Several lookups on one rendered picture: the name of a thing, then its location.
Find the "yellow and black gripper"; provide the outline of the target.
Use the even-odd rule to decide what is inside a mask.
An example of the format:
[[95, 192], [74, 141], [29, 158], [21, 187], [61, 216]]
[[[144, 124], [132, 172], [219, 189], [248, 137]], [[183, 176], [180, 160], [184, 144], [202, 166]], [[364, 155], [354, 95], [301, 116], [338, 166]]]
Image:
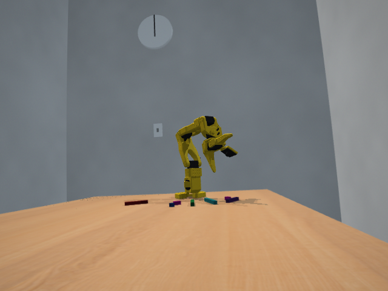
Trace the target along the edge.
[[214, 152], [221, 150], [226, 156], [232, 157], [237, 155], [237, 151], [232, 149], [230, 146], [226, 146], [226, 141], [232, 137], [233, 134], [224, 134], [220, 136], [219, 138], [208, 138], [205, 139], [202, 143], [202, 150], [203, 154], [206, 157], [212, 171], [215, 173], [216, 172], [216, 167], [215, 167], [215, 160], [214, 160]]

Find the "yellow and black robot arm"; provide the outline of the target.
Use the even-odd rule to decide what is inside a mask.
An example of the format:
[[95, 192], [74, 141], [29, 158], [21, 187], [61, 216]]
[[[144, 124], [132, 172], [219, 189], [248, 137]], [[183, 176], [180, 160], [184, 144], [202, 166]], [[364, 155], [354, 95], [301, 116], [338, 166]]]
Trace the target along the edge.
[[[201, 167], [201, 160], [191, 139], [191, 136], [195, 136], [199, 133], [202, 133], [207, 139], [219, 138], [222, 136], [221, 127], [213, 116], [199, 117], [194, 120], [194, 123], [181, 128], [176, 133], [175, 136], [178, 142], [179, 153], [184, 167], [187, 167], [187, 169], [185, 169], [186, 178], [184, 178], [185, 192], [175, 193], [175, 198], [185, 199], [188, 196], [192, 196], [192, 194], [193, 198], [202, 198], [206, 196], [205, 192], [199, 192], [201, 190], [202, 176], [202, 170], [199, 168]], [[194, 161], [189, 161], [187, 152]]]

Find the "turquoise rod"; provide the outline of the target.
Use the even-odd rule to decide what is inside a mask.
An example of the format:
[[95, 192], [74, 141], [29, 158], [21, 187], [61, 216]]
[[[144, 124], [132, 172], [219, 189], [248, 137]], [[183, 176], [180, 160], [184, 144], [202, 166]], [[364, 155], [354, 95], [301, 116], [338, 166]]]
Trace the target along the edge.
[[210, 199], [210, 198], [204, 198], [204, 201], [205, 201], [205, 202], [208, 202], [208, 203], [211, 203], [211, 204], [213, 204], [213, 205], [218, 204], [218, 203], [217, 203], [217, 200]]

